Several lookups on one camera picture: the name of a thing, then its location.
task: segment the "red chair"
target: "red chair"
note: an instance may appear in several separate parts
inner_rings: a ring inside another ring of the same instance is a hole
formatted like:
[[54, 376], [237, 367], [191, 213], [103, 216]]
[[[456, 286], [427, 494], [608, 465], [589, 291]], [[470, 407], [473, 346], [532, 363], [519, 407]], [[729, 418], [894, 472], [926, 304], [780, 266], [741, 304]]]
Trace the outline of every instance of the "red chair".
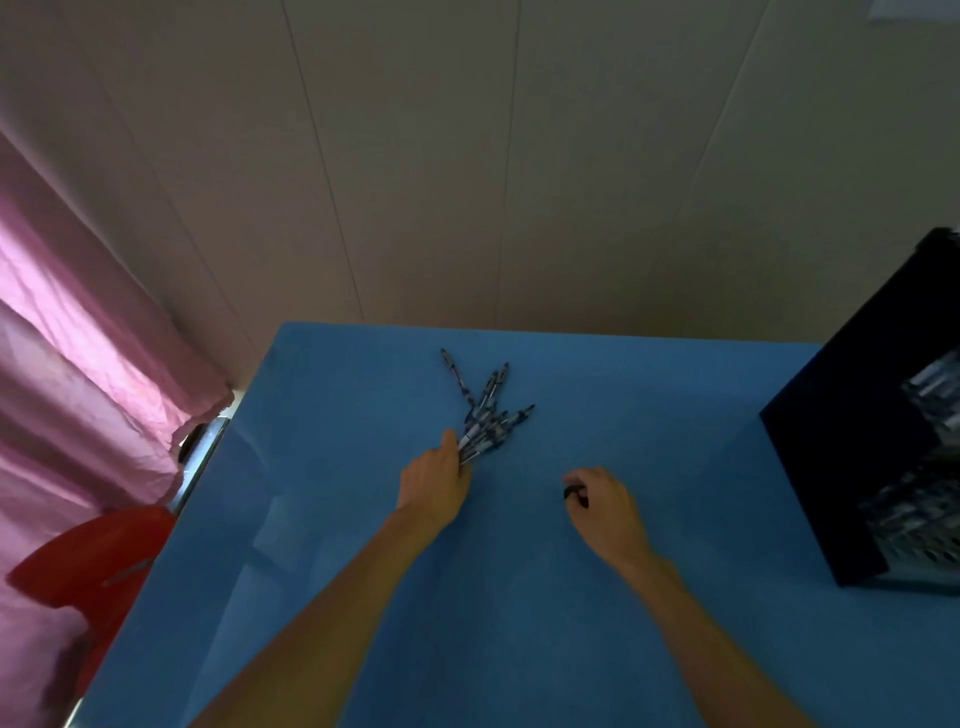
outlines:
[[126, 508], [81, 523], [18, 564], [7, 582], [48, 607], [74, 607], [92, 647], [75, 684], [83, 696], [136, 601], [176, 518], [166, 508]]

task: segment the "blue tabletop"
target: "blue tabletop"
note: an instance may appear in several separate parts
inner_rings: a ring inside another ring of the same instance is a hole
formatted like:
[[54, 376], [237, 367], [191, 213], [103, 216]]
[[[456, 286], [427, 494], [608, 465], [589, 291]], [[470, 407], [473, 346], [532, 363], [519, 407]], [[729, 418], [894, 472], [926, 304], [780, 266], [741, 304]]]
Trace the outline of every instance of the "blue tabletop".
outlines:
[[808, 345], [288, 324], [77, 716], [186, 725], [370, 538], [402, 468], [461, 424], [440, 347], [537, 410], [476, 463], [411, 568], [341, 724], [696, 726], [641, 604], [568, 522], [604, 465], [732, 636], [825, 726], [946, 726], [960, 601], [841, 590], [758, 412]]

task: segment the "forearm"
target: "forearm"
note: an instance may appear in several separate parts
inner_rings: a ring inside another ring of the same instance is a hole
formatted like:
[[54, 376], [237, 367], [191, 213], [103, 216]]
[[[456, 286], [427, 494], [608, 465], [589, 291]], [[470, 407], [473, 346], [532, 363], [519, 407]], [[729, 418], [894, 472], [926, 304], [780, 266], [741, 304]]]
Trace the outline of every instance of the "forearm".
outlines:
[[391, 514], [191, 728], [332, 728], [397, 584], [433, 540], [413, 518]]
[[660, 628], [710, 728], [813, 726], [713, 621], [669, 562], [651, 553], [621, 573]]

